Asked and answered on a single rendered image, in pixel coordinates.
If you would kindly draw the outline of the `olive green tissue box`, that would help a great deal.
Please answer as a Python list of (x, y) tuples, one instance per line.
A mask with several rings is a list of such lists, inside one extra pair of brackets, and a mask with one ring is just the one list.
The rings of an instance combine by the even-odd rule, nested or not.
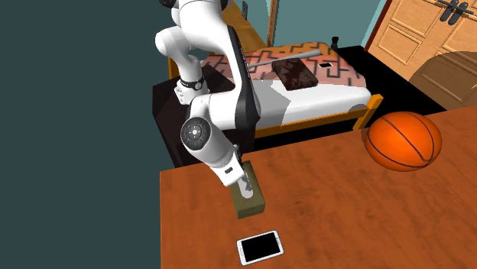
[(240, 179), (230, 186), (232, 201), (238, 219), (260, 214), (264, 211), (265, 200), (250, 161), (242, 164), (248, 182)]

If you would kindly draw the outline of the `black robot stand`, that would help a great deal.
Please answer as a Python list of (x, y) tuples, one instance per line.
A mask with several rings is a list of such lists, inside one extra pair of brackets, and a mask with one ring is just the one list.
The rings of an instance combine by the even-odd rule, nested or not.
[[(235, 87), (211, 66), (203, 67), (203, 75), (212, 92), (224, 92)], [(198, 164), (200, 161), (190, 155), (180, 140), (180, 129), (185, 122), (187, 106), (177, 100), (174, 88), (180, 77), (159, 83), (153, 87), (152, 114), (161, 132), (168, 153), (175, 167)], [(254, 150), (255, 130), (227, 130), (224, 135), (233, 143), (240, 146), (242, 153)]]

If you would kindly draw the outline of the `white tablet with black screen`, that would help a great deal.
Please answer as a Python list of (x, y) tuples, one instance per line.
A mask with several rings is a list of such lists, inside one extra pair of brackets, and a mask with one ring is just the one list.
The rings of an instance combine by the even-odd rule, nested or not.
[(236, 242), (239, 260), (242, 266), (280, 256), (284, 247), (277, 230), (239, 239)]

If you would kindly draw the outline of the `wooden bed with patterned blanket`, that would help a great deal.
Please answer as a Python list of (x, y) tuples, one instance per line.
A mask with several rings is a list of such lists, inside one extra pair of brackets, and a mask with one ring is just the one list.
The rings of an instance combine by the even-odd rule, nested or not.
[(365, 87), (323, 84), (287, 91), (277, 79), (251, 78), (251, 83), (261, 108), (253, 128), (257, 138), (316, 127), (335, 117), (354, 118), (354, 128), (360, 129), (381, 101)]

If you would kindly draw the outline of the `dark brown pillow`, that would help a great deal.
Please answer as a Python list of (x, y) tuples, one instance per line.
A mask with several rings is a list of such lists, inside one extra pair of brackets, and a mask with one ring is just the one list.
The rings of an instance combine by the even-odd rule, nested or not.
[(319, 80), (301, 59), (275, 61), (271, 64), (271, 67), (287, 91), (305, 89), (318, 85)]

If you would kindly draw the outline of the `grey baseball bat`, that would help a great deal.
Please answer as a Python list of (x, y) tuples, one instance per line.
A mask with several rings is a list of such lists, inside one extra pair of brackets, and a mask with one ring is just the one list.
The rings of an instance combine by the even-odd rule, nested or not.
[(308, 57), (319, 56), (321, 54), (322, 54), (321, 50), (312, 50), (312, 51), (307, 51), (307, 52), (303, 52), (303, 53), (293, 54), (293, 55), (290, 55), (290, 56), (287, 56), (287, 57), (282, 57), (282, 58), (275, 59), (275, 60), (262, 61), (262, 62), (257, 62), (257, 63), (249, 63), (248, 68), (271, 64), (271, 63), (273, 63), (275, 61), (279, 61), (279, 60), (303, 59), (303, 58), (308, 58)]

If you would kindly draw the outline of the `brown wooden desk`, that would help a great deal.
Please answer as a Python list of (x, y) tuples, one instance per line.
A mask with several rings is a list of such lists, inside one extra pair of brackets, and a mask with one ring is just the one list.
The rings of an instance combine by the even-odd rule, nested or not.
[[(477, 269), (477, 105), (431, 119), (442, 149), (414, 172), (361, 131), (246, 154), (266, 204), (244, 219), (206, 165), (163, 171), (161, 269)], [(242, 266), (236, 242), (271, 230), (284, 253)]]

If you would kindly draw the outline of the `orange basketball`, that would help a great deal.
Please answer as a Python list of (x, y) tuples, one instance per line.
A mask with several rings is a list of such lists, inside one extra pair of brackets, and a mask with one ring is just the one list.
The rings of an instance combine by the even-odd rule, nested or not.
[(365, 149), (379, 165), (408, 172), (433, 163), (440, 154), (442, 135), (427, 117), (415, 112), (392, 112), (377, 119), (365, 135)]

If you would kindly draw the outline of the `light wooden panelled door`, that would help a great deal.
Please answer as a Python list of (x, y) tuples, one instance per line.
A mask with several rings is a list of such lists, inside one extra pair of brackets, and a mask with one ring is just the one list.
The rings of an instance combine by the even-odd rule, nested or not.
[(368, 52), (447, 110), (477, 105), (477, 0), (390, 0)]

